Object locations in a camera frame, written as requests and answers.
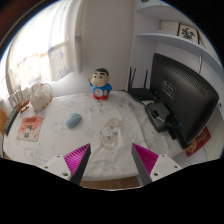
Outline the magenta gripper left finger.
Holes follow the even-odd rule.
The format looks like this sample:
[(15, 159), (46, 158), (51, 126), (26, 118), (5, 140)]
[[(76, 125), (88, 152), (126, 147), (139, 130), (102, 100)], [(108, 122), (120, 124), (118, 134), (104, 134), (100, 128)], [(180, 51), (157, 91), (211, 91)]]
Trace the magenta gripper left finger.
[(56, 155), (42, 166), (42, 169), (79, 185), (89, 157), (91, 146), (86, 144), (67, 155)]

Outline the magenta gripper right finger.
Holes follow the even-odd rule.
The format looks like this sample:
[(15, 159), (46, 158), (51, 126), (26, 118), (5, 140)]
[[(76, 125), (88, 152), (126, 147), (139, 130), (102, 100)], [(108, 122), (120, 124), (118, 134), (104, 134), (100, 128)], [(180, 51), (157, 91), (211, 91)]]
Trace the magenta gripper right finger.
[(143, 185), (148, 185), (182, 169), (168, 155), (157, 155), (137, 144), (132, 144), (131, 153)]

